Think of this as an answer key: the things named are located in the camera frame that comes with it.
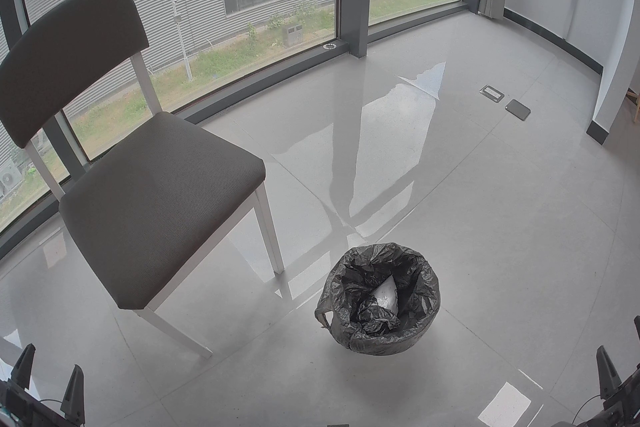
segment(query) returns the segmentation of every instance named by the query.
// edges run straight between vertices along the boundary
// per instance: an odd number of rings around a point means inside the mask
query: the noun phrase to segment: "glossy floor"
[[[585,135],[598,79],[464,13],[272,87],[203,127],[265,160],[285,273],[249,214],[159,311],[213,357],[119,311],[53,218],[0,263],[2,372],[34,343],[31,391],[60,398],[79,364],[89,427],[571,421],[600,344],[622,376],[640,361],[640,125],[625,103],[604,146]],[[423,253],[442,291],[420,342],[381,358],[313,315],[332,265],[376,241]]]

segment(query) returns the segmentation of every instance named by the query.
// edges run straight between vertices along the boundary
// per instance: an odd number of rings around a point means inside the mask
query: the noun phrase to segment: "green lawn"
[[[369,23],[447,1],[451,0],[371,0]],[[187,80],[183,64],[154,75],[152,83],[163,108],[174,110],[268,63],[300,51],[300,47],[288,50],[282,45],[282,26],[293,23],[302,24],[305,46],[332,39],[335,30],[333,7],[317,7],[313,1],[307,0],[287,16],[273,15],[264,29],[258,30],[249,24],[243,36],[203,51],[191,60],[191,82]],[[115,99],[98,103],[70,122],[84,150],[93,159],[149,116],[140,88],[132,87]],[[48,151],[43,158],[56,178],[67,176],[54,151]],[[0,231],[45,191],[47,187],[42,177],[35,171],[25,171],[24,180],[17,190],[0,203]]]

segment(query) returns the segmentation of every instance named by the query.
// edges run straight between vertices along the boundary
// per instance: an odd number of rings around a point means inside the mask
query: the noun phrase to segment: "lamp post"
[[[180,30],[180,22],[182,21],[182,16],[178,14],[178,0],[171,0],[171,3],[173,6],[173,21],[175,22],[175,26],[178,28],[178,39],[180,39],[180,48],[182,49],[184,67],[187,69],[187,79],[189,80],[189,82],[191,82],[193,80],[193,76],[191,75],[191,67],[189,65],[189,59],[187,58],[187,50],[184,49],[182,31]]]

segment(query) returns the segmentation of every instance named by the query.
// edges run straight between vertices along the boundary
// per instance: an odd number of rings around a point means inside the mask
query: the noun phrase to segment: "chair's front leg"
[[[193,338],[188,337],[178,328],[173,327],[169,322],[164,320],[161,316],[159,316],[155,311],[151,308],[145,308],[143,310],[134,310],[139,317],[145,319],[152,326],[160,329],[164,334],[171,336],[177,342],[180,342],[182,345],[188,347],[192,351],[197,352],[203,358],[210,358],[212,352],[206,348],[204,345],[199,344]]]
[[[264,182],[255,190],[255,216],[258,217],[258,224],[264,239],[264,246],[267,248],[271,267],[276,274],[284,271],[284,263],[282,262],[282,254],[280,254],[280,246],[276,237],[276,228],[273,225],[271,217],[271,209],[269,208],[269,200],[267,199],[267,191],[264,188]]]

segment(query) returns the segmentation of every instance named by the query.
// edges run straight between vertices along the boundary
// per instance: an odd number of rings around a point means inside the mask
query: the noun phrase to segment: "black baseboard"
[[[504,10],[504,17],[512,22],[516,22],[519,25],[522,25],[524,28],[535,32],[540,37],[545,38],[549,42],[555,44],[558,48],[562,48],[569,55],[578,59],[581,63],[587,65],[592,70],[594,70],[598,75],[602,75],[602,64],[594,61],[590,56],[585,54],[583,51],[574,47],[572,44],[568,43],[566,39],[561,38],[560,36],[556,36],[553,32],[548,31],[546,28],[541,27],[539,24],[532,22],[531,20],[526,19],[524,16],[521,16],[517,13],[509,9]]]
[[[609,132],[598,125],[595,121],[592,121],[589,128],[587,128],[587,135],[590,135],[597,143],[604,144]]]

